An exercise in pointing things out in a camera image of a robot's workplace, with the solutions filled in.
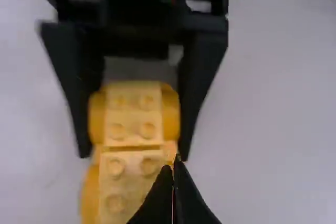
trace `white surface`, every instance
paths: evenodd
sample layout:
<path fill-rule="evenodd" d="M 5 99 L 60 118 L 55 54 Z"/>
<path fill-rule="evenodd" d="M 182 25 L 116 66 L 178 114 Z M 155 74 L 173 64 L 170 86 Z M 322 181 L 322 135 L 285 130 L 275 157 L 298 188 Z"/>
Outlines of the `white surface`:
<path fill-rule="evenodd" d="M 188 168 L 229 224 L 336 223 L 335 0 L 230 0 L 229 51 Z M 88 160 L 35 32 L 45 0 L 0 0 L 0 216 L 79 223 Z"/>

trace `yellow lego brick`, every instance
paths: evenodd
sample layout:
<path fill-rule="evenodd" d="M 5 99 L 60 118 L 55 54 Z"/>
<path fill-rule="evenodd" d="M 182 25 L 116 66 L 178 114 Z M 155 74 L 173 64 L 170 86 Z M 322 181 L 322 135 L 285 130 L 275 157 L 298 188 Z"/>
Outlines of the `yellow lego brick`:
<path fill-rule="evenodd" d="M 95 93 L 89 106 L 95 148 L 82 190 L 82 223 L 125 224 L 162 166 L 173 164 L 179 96 L 159 82 L 118 82 Z"/>
<path fill-rule="evenodd" d="M 107 89 L 106 146 L 160 145 L 163 142 L 161 86 L 157 82 L 112 84 Z"/>
<path fill-rule="evenodd" d="M 121 224 L 136 213 L 165 164 L 163 150 L 101 154 L 99 220 Z"/>

